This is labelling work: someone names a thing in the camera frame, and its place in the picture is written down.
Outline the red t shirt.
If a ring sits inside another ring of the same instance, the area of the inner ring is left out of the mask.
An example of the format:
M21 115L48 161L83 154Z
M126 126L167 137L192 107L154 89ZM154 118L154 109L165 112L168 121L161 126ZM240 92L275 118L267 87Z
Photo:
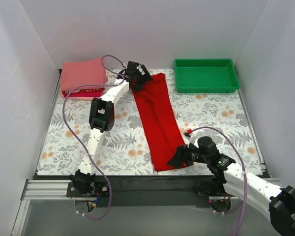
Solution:
M154 169L173 170L175 167L169 166L168 161L185 142L170 103L165 74L153 75L142 90L134 92L134 98Z

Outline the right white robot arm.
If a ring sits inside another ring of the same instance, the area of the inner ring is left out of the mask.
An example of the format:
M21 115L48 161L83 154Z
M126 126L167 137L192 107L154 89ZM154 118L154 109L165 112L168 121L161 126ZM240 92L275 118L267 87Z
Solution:
M295 188L272 184L250 172L222 153L210 137L201 137L198 144L179 146L168 165L205 163L215 175L213 191L238 197L270 222L282 236L295 236Z

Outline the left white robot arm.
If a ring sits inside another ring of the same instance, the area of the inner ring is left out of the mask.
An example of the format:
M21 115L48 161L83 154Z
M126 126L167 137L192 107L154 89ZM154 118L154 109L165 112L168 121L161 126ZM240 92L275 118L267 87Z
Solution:
M107 133L114 126L115 105L130 89L138 92L150 81L152 81L152 77L143 64L129 61L126 68L118 73L113 86L100 98L92 100L89 114L90 134L87 153L78 167L78 175L93 176L99 173L93 162Z

